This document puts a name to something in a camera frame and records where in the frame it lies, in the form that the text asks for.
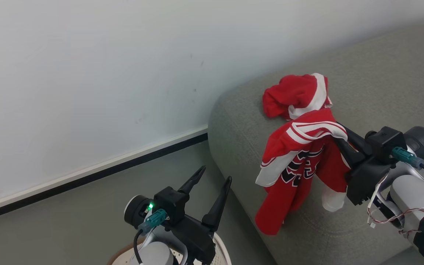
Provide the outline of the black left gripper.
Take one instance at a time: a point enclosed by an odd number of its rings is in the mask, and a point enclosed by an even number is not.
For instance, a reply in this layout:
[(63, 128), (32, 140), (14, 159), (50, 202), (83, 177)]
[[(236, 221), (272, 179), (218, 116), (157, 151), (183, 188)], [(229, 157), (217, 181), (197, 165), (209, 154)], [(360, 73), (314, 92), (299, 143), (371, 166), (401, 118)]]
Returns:
[[(219, 228), (222, 214), (230, 192), (232, 177), (229, 176), (211, 209), (197, 220), (185, 213), (190, 191), (200, 181), (206, 166), (201, 166), (179, 189), (163, 188), (153, 198), (134, 196), (125, 206), (124, 221), (136, 229), (133, 249), (134, 260), (130, 265), (211, 265), (215, 252), (214, 233)], [(141, 235), (138, 226), (156, 210), (163, 209), (168, 219)]]

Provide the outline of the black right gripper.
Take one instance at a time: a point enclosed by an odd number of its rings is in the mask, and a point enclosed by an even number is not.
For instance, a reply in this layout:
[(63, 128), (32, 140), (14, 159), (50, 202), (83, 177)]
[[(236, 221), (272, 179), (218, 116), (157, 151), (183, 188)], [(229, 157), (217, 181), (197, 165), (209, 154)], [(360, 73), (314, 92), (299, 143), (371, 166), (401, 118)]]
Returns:
[(346, 173), (347, 198), (353, 205), (361, 205), (376, 191), (377, 183), (399, 160), (392, 150), (399, 146), (424, 160), (424, 127), (415, 126), (402, 133), (384, 126), (380, 131), (369, 131), (363, 138), (348, 127), (342, 126), (347, 140), (334, 138), (350, 171)]

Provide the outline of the red jersey with black number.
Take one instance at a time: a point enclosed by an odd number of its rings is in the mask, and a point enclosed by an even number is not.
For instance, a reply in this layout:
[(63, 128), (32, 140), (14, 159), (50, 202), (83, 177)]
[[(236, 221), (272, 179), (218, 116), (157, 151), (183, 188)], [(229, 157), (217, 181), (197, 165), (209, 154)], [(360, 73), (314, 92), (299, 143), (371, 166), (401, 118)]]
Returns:
[(330, 109), (305, 113), (269, 136), (255, 181), (267, 192), (255, 216), (262, 233), (278, 233), (286, 216), (309, 195), (314, 177), (324, 183), (323, 208), (335, 212), (343, 207), (349, 166), (337, 139), (347, 142), (348, 134)]

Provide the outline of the red shorts with white band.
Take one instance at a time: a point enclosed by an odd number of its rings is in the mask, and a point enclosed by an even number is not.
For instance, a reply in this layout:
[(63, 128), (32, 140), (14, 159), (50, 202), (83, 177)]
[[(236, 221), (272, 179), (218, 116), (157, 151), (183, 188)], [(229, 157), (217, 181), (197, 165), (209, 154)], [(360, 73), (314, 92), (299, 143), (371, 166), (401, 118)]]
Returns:
[(264, 113), (269, 118), (281, 116), (295, 120), (305, 113), (331, 108), (328, 78), (319, 73), (287, 75), (266, 89), (262, 96)]

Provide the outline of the beige perforated plastic laundry basket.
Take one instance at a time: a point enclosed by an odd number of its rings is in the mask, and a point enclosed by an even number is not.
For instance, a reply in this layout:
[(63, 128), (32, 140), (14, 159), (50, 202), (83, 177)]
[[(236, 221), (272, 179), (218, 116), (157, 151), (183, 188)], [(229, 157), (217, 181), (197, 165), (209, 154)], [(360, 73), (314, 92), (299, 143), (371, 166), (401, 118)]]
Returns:
[[(211, 265), (232, 265), (225, 243), (217, 233), (214, 233), (213, 242), (215, 243), (216, 255)], [(132, 260), (135, 263), (137, 262), (136, 258), (134, 258), (133, 245), (127, 245), (113, 255), (107, 262), (107, 265), (130, 265)]]

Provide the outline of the grey fabric sofa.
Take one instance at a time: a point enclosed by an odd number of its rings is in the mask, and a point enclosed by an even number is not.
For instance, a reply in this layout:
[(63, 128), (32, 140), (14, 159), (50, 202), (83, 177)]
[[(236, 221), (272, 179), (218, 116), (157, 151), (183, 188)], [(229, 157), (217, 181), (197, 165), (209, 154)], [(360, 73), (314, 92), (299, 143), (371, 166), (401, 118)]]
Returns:
[(321, 202), (323, 184), (314, 179), (302, 207), (290, 213), (276, 236), (259, 233), (254, 217), (266, 197), (255, 184), (269, 135), (284, 124), (268, 119), (264, 90), (288, 74), (328, 77), (335, 119), (364, 136), (389, 126), (424, 127), (424, 24), (346, 47), (230, 89), (215, 103), (208, 124), (211, 155), (232, 176), (237, 198), (251, 223), (252, 250), (239, 254), (227, 243), (233, 265), (379, 265), (410, 248), (389, 224), (370, 228), (365, 206), (348, 200), (336, 212)]

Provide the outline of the black white baseboard strip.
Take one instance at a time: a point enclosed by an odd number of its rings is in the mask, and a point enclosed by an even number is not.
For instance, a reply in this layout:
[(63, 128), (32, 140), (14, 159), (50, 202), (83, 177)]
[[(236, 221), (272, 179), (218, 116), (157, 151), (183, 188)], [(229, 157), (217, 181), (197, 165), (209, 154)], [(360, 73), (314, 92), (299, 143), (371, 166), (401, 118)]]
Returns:
[(208, 126), (152, 144), (0, 199), (0, 216), (208, 139)]

